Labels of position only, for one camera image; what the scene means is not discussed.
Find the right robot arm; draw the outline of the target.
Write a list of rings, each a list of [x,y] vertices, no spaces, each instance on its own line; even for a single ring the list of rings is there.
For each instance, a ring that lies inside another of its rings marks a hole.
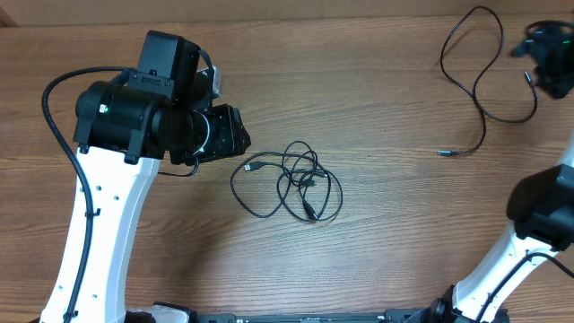
[[[573,25],[553,20],[533,22],[513,56],[537,63],[532,89],[554,99],[573,88]],[[509,224],[480,264],[450,286],[412,322],[506,322],[504,301],[541,264],[555,263],[573,243],[573,149],[568,147],[547,170],[528,176],[513,189],[507,203]]]

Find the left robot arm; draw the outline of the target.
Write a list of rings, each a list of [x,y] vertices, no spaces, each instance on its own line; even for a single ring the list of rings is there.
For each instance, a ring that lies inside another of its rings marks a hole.
[[[149,31],[137,67],[77,99],[71,142],[74,210],[43,322],[194,322],[186,307],[126,307],[126,276],[144,200],[163,159],[199,165],[243,154],[250,138],[239,111],[217,104],[221,77],[208,54],[180,36]]]

